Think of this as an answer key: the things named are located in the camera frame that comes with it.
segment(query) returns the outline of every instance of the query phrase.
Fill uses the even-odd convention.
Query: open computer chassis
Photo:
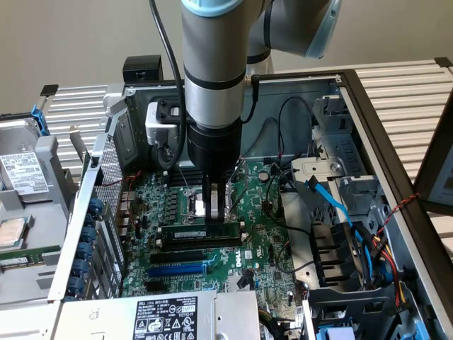
[[[263,313],[294,319],[286,325],[288,339],[312,339],[340,327],[351,328],[357,339],[444,336],[453,318],[451,263],[418,201],[395,213],[385,229],[406,303],[396,305],[395,282],[381,261],[375,262],[372,287],[364,288],[354,232],[342,207],[354,230],[373,235],[390,207],[414,192],[354,71],[260,78],[256,116],[243,131],[242,152],[248,153],[231,170],[222,226],[205,225],[201,218],[200,173],[186,153],[179,168],[162,172],[147,147],[148,105],[175,94],[171,81],[125,87],[124,97],[110,107],[105,133],[84,164],[49,294],[64,302],[61,319],[66,305],[80,300],[254,290]],[[276,133],[266,125],[290,96],[302,97],[313,115],[307,120],[309,110],[297,101],[286,107],[279,163]],[[248,92],[246,110],[250,104]],[[124,120],[131,125],[128,134]],[[271,137],[255,143],[263,130]],[[134,157],[125,156],[125,143]],[[281,170],[290,169],[290,176],[280,176],[275,163],[286,164]],[[341,205],[308,183],[312,189],[317,183]],[[280,227],[283,222],[310,236]],[[130,336],[138,327],[133,317]],[[213,322],[207,333],[212,336],[222,323]],[[266,331],[261,335],[267,339]]]

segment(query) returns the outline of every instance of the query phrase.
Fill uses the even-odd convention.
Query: green circuit board
[[[275,257],[288,241],[287,231],[278,227],[261,209],[265,200],[267,183],[258,180],[262,170],[270,173],[270,166],[261,162],[249,162],[244,171],[248,172],[248,190],[234,210],[235,221],[245,218],[248,236],[242,246],[204,249],[208,260],[214,259],[205,275],[166,276],[150,278],[147,271],[152,265],[151,254],[161,252],[156,246],[156,233],[159,221],[165,225],[187,223],[187,190],[197,190],[197,186],[167,188],[162,174],[145,174],[137,181],[135,192],[142,198],[135,217],[146,215],[148,223],[142,226],[141,239],[137,239],[133,228],[127,233],[125,257],[127,268],[122,285],[122,297],[161,293],[179,293],[195,290],[216,290],[219,293],[237,290],[236,282],[247,269],[253,271],[258,306],[270,310],[275,316],[294,318],[295,302],[288,303],[288,293],[294,293],[292,274],[280,272],[269,259],[269,246],[272,245]],[[244,190],[244,173],[233,183],[233,200]],[[270,201],[277,206],[277,185],[270,190]],[[281,267],[292,270],[292,260],[286,252],[279,260]],[[149,292],[147,283],[163,283],[162,291]]]

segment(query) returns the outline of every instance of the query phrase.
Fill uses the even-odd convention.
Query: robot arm
[[[270,49],[322,57],[341,0],[181,0],[188,155],[206,220],[223,222],[225,172],[241,151],[247,63]]]

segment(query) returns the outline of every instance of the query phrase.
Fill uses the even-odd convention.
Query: light blue robot joint cap
[[[214,18],[233,11],[243,0],[181,0],[197,16]]]

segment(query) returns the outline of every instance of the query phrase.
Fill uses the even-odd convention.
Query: blue pcie slot
[[[206,275],[207,264],[205,263],[187,263],[178,264],[176,266],[162,266],[151,267],[148,269],[150,278],[158,278],[161,276],[178,276],[178,275],[192,275],[203,274]]]

